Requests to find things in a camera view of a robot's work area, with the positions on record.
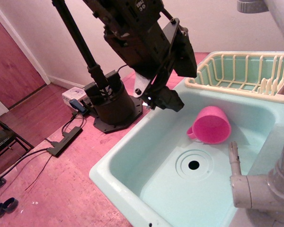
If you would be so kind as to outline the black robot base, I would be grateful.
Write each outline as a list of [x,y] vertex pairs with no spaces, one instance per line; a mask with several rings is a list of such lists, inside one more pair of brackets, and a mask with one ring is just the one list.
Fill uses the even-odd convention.
[[128,128],[143,113],[142,100],[127,93],[118,71],[105,75],[108,87],[99,89],[95,82],[83,90],[91,102],[87,106],[95,117],[93,126],[105,134]]

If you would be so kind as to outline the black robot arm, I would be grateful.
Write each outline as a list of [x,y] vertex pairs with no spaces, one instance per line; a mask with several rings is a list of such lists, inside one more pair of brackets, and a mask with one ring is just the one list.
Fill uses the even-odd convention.
[[134,96],[151,109],[184,107],[167,87],[173,71],[197,76],[197,63],[188,30],[172,17],[160,0],[88,0],[93,16],[104,23],[104,39],[135,71]]

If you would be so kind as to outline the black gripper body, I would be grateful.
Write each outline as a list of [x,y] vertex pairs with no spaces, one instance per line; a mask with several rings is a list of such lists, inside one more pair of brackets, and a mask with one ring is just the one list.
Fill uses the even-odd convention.
[[188,36],[178,18],[172,18],[161,28],[157,20],[142,22],[139,18],[128,22],[104,19],[104,38],[122,60],[136,73],[133,95],[142,99],[151,109],[154,92],[167,86],[174,70],[176,37]]

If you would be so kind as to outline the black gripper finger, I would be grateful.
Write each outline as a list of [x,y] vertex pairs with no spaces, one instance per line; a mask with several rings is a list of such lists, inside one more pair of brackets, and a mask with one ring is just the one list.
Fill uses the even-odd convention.
[[171,109],[175,112],[179,112],[184,103],[175,90],[170,90],[167,86],[154,92],[154,103],[161,109]]
[[177,75],[181,77],[196,78],[197,63],[188,36],[177,36],[173,47],[175,48],[174,70]]

